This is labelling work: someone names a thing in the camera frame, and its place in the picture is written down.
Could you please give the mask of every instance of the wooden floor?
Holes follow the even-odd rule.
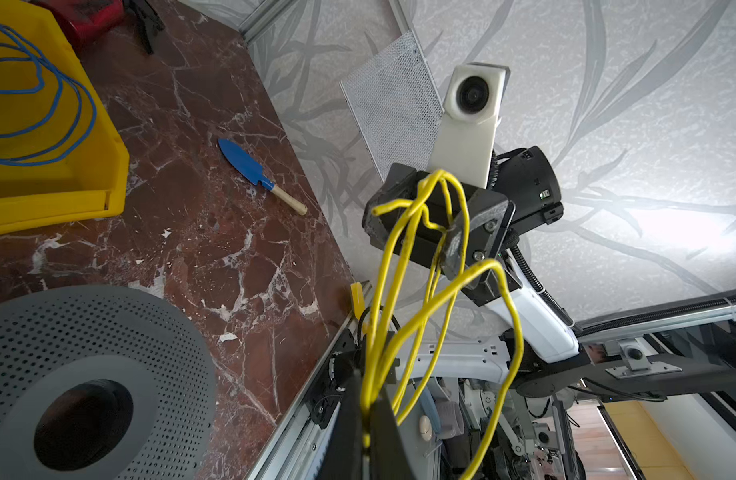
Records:
[[[581,426],[571,426],[573,440],[588,480],[629,480],[616,443],[598,412],[597,402],[574,405],[568,414]]]

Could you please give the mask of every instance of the blue wire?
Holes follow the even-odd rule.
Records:
[[[53,99],[53,102],[51,104],[51,108],[48,110],[48,113],[46,116],[38,121],[37,123],[30,125],[27,128],[23,128],[21,130],[11,132],[8,134],[0,134],[0,138],[13,138],[16,136],[19,136],[21,134],[28,133],[30,131],[33,131],[41,126],[43,126],[46,122],[48,122],[51,117],[56,112],[56,107],[58,106],[59,99],[62,96],[62,92],[64,89],[64,83],[66,82],[70,87],[72,87],[72,90],[75,91],[75,96],[78,100],[78,110],[75,115],[75,120],[72,122],[72,125],[67,130],[67,133],[64,135],[64,137],[56,142],[53,146],[45,148],[43,150],[40,150],[39,152],[36,152],[34,154],[25,155],[22,157],[16,157],[16,158],[0,158],[0,165],[9,165],[13,167],[35,167],[38,165],[45,165],[45,164],[52,164],[61,160],[64,160],[71,152],[74,151],[74,149],[80,145],[83,141],[85,141],[86,138],[91,133],[91,129],[93,129],[93,126],[96,121],[96,103],[93,101],[93,98],[91,97],[91,94],[86,89],[85,85],[81,84],[80,82],[77,82],[74,78],[70,78],[56,66],[51,63],[43,52],[40,51],[39,48],[37,48],[33,43],[31,43],[29,40],[21,36],[17,31],[15,31],[13,28],[10,28],[7,25],[0,24],[0,33],[3,33],[5,36],[8,37],[11,41],[13,41],[15,45],[7,44],[7,43],[0,43],[0,48],[10,48],[11,50],[17,50],[18,52],[24,53],[27,56],[26,57],[4,57],[0,58],[0,62],[32,62],[36,66],[36,77],[38,79],[38,86],[34,88],[28,88],[28,89],[20,89],[20,90],[0,90],[0,94],[30,94],[30,93],[36,93],[38,91],[41,91],[45,87],[45,81],[42,76],[42,70],[48,70],[49,72],[53,73],[56,76],[58,87],[56,89],[56,95]],[[37,55],[35,55],[27,46],[29,46],[32,50],[34,50]],[[23,162],[24,160],[30,160],[36,157],[39,157],[41,155],[44,155],[48,152],[54,151],[57,148],[60,148],[64,145],[64,143],[72,136],[72,134],[75,132],[75,129],[77,128],[77,125],[80,121],[80,117],[82,116],[82,95],[80,91],[78,90],[78,87],[85,93],[85,96],[88,98],[88,100],[91,102],[91,119],[88,123],[88,127],[86,128],[85,132],[78,138],[75,143],[70,145],[62,154],[59,156],[52,158],[50,160],[41,160],[41,161],[34,161],[34,162]]]

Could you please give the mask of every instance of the yellow plastic bin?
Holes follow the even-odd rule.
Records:
[[[0,24],[16,30],[58,70],[85,85],[96,105],[90,135],[64,160],[35,167],[0,165],[0,234],[120,214],[125,201],[128,151],[53,15],[19,0],[0,0]],[[0,42],[12,44],[3,33]],[[25,55],[0,48],[0,58],[21,56]],[[43,78],[46,86],[37,93],[0,94],[0,134],[24,129],[46,116],[58,81],[45,69]],[[26,89],[36,84],[34,63],[0,62],[0,89]],[[74,133],[62,147],[36,160],[55,158],[87,129],[91,105],[85,92],[79,90],[82,115]],[[56,112],[43,126],[14,138],[0,138],[0,158],[28,155],[54,145],[70,130],[77,111],[75,91],[64,84]]]

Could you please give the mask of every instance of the marble table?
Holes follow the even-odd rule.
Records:
[[[0,236],[0,302],[96,283],[182,309],[218,379],[198,478],[242,479],[348,315],[352,275],[242,37],[174,0],[150,2],[166,24],[154,55],[132,22],[80,55],[131,154],[125,211]],[[250,185],[220,138],[308,215]]]

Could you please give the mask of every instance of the yellow handle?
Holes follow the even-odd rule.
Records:
[[[283,190],[282,188],[277,187],[277,185],[275,185],[274,187],[272,187],[272,193],[277,195],[277,198],[281,199],[283,202],[288,204],[291,208],[296,210],[296,213],[298,215],[306,215],[306,205],[302,204],[295,198],[285,193],[285,190]]]

